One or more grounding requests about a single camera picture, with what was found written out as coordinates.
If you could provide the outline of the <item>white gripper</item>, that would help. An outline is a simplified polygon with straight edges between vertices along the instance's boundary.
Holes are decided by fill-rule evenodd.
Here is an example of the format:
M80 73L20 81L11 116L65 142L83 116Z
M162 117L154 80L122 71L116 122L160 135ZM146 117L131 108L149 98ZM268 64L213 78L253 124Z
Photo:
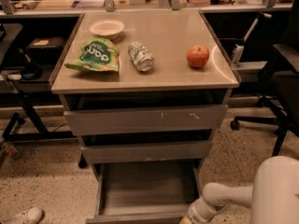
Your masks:
M190 205L179 224L206 224L228 207L228 204L224 206L211 205L203 197L200 197Z

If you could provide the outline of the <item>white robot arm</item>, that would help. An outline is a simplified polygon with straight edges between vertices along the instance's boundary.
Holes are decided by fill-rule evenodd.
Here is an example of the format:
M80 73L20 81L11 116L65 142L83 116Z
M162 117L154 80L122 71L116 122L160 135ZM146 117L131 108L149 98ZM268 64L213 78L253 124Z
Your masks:
M205 224L230 204L250 209L250 224L299 224L299 161L276 156L258 168L252 186L208 183L179 224Z

